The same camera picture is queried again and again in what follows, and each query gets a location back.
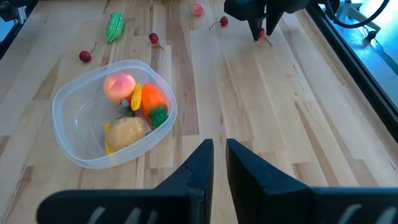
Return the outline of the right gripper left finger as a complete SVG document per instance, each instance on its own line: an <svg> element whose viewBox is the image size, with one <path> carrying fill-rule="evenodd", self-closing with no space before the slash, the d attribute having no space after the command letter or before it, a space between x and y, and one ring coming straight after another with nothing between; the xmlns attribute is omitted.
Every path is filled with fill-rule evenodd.
<svg viewBox="0 0 398 224"><path fill-rule="evenodd" d="M204 140L154 189L65 190L44 199L37 223L209 223L214 146Z"/></svg>

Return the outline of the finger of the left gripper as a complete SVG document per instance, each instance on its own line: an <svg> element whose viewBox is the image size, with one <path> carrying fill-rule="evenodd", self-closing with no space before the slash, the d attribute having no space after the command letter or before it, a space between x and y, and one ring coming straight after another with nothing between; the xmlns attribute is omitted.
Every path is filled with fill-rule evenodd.
<svg viewBox="0 0 398 224"><path fill-rule="evenodd" d="M252 19L248 19L249 28L252 33L252 37L255 41L259 40L259 34L262 29L262 22L266 18L266 14L263 14L259 17L255 17Z"/></svg>
<svg viewBox="0 0 398 224"><path fill-rule="evenodd" d="M268 12L266 18L266 34L271 35L276 28L280 18L283 15L283 11Z"/></svg>

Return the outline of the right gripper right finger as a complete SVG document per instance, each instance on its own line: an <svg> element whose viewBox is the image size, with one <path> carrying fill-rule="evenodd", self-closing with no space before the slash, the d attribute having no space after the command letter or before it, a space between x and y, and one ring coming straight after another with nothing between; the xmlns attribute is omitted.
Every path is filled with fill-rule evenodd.
<svg viewBox="0 0 398 224"><path fill-rule="evenodd" d="M311 187L235 139L226 166L239 223L397 224L396 188Z"/></svg>

